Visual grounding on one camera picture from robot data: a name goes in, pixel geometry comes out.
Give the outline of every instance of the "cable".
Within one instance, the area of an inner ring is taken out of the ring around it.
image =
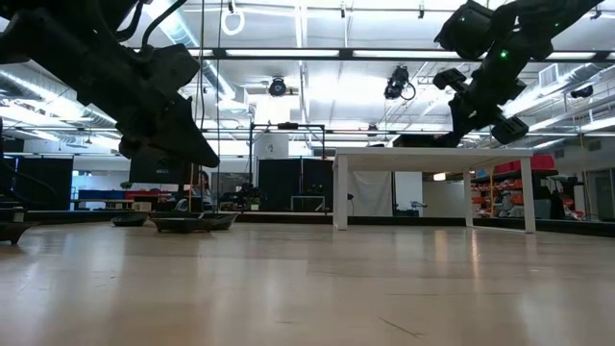
[[[100,6],[100,0],[88,0],[86,4],[86,10],[88,12],[88,17],[92,22],[92,26],[96,30],[96,33],[104,41],[104,43],[109,46],[110,49],[116,51],[120,55],[127,57],[133,62],[142,62],[142,59],[138,58],[136,55],[129,54],[129,51],[132,50],[125,49],[117,43],[115,34],[109,28],[109,24],[103,16]]]
[[[220,48],[220,43],[222,40],[222,12],[224,11],[224,0],[220,0],[220,16],[218,18],[218,48]],[[216,76],[215,76],[215,89],[216,89],[216,100],[220,99],[220,56],[216,59]],[[216,125],[218,127],[218,156],[220,156],[220,103],[215,103],[215,111],[216,111]],[[220,164],[218,164],[218,176],[216,177],[216,191],[215,191],[215,201],[216,201],[216,212],[220,212]]]
[[[136,4],[135,8],[135,14],[133,15],[133,19],[131,20],[131,23],[129,24],[128,28],[115,33],[115,39],[117,39],[118,42],[124,42],[135,34],[136,27],[138,26],[138,22],[141,19],[144,4],[145,0],[138,0],[138,3]]]
[[[177,0],[173,5],[171,5],[165,12],[158,16],[158,18],[154,19],[154,21],[145,29],[145,33],[143,34],[143,39],[141,40],[141,49],[147,47],[147,42],[150,40],[150,35],[154,32],[161,22],[166,19],[169,15],[175,12],[178,8],[180,8],[183,4],[185,4],[187,0]]]
[[[406,101],[412,101],[416,97],[416,87],[414,87],[414,85],[410,81],[408,81],[407,84],[412,88],[412,97],[405,98],[404,95],[400,95],[400,97],[402,97]]]

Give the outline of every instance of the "metal frame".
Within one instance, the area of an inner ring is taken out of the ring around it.
[[[193,57],[200,56],[200,48],[188,48],[188,51]],[[421,49],[421,48],[361,48],[361,47],[204,47],[203,48],[204,60],[216,60],[216,61],[332,61],[332,62],[475,62],[461,57],[451,56],[449,51],[442,49]],[[237,54],[236,51],[243,51],[247,54]],[[251,51],[267,51],[270,54],[251,54]],[[276,54],[276,52],[289,52],[292,54]],[[314,55],[313,51],[336,51],[336,54],[330,54],[326,56]],[[356,54],[356,52],[394,52],[403,53],[402,56],[398,55],[386,57],[369,57]],[[575,53],[587,53],[592,54],[591,58],[575,58],[572,56],[565,57],[566,54]],[[601,50],[601,51],[572,51],[572,50],[558,50],[554,51],[553,58],[546,58],[544,62],[615,62],[615,51]]]

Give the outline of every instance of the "fluorescent light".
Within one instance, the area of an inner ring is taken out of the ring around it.
[[[450,131],[398,131],[398,135],[446,135]]]
[[[199,58],[199,54],[201,52],[200,49],[198,48],[188,48],[188,52],[190,52],[190,55],[194,58]],[[211,57],[213,56],[213,50],[211,49],[203,49],[203,56],[204,57]]]
[[[557,118],[551,118],[551,119],[547,119],[544,121],[541,121],[539,123],[535,123],[531,126],[529,126],[529,131],[536,131],[536,130],[540,130],[540,129],[544,129],[550,125],[553,125],[554,123],[558,122],[560,119]]]
[[[432,51],[368,51],[356,50],[353,56],[357,58],[404,58],[404,59],[459,59],[455,52],[445,50]]]
[[[585,134],[585,136],[593,136],[593,137],[613,137],[615,133],[589,133]]]
[[[23,124],[32,124],[32,125],[42,125],[42,126],[65,126],[67,128],[71,128],[61,121],[58,118],[52,118],[49,116],[45,116],[39,114],[34,111],[27,110],[20,106],[9,106],[9,107],[0,107],[0,116],[5,117],[10,120],[18,121]]]
[[[229,57],[337,57],[336,49],[227,49]]]
[[[336,135],[387,135],[388,131],[343,131],[333,130]]]
[[[606,127],[615,126],[615,117],[610,117],[602,120],[592,121],[587,125],[581,126],[582,132],[589,132],[603,129]]]
[[[44,132],[44,131],[39,131],[39,130],[34,130],[32,132],[26,132],[26,131],[21,131],[21,130],[15,130],[17,133],[23,134],[23,135],[27,135],[27,136],[36,136],[38,138],[42,138],[42,139],[47,139],[47,140],[51,140],[51,141],[60,141],[60,139],[50,133]]]
[[[562,137],[573,137],[578,136],[577,134],[557,134],[557,133],[528,133],[526,136],[562,136]]]
[[[564,140],[564,139],[562,138],[562,139],[550,140],[548,142],[545,142],[545,143],[542,143],[542,144],[538,144],[538,145],[532,147],[532,149],[534,149],[534,150],[536,150],[536,149],[545,149],[545,148],[548,148],[548,147],[550,147],[550,146],[552,146],[554,144],[557,144],[557,143],[561,142],[562,140]]]
[[[595,56],[596,52],[555,52],[549,55],[547,60],[592,59]]]
[[[435,182],[444,182],[446,180],[446,173],[438,173],[433,175]]]

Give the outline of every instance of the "ceiling pipe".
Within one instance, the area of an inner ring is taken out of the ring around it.
[[[146,5],[143,10],[145,10],[150,17],[156,18],[170,6],[171,4],[168,0],[155,0],[152,4]],[[201,46],[197,37],[188,28],[184,16],[179,11],[171,13],[162,21],[159,28],[171,42],[175,44],[181,43],[187,48],[199,48]],[[235,90],[229,82],[220,75],[218,67],[219,66],[214,66],[213,62],[203,59],[201,61],[201,73],[203,74],[203,78],[208,81],[211,88],[219,92],[220,98],[234,99]]]
[[[26,98],[20,100],[47,112],[74,115],[75,118],[89,117],[92,124],[100,127],[114,127],[116,121],[96,106],[86,107],[77,101],[77,92],[60,82],[56,82],[26,64],[14,63],[0,66],[0,85],[19,89]]]
[[[505,105],[504,112],[510,115],[520,115],[524,111],[551,100],[556,94],[573,91],[591,83],[590,80],[592,78],[613,67],[613,63],[586,63],[573,69],[570,69],[570,64],[560,63],[557,66],[560,70],[563,69],[564,72],[557,76],[558,80],[555,84],[541,87],[540,82],[536,81],[534,84],[526,87],[515,100]]]

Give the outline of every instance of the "white table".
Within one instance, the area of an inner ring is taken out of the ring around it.
[[[465,223],[467,227],[473,227],[470,171],[521,161],[526,233],[534,233],[536,220],[529,165],[532,155],[528,149],[337,148],[333,164],[333,224],[337,230],[348,230],[349,172],[463,172]]]

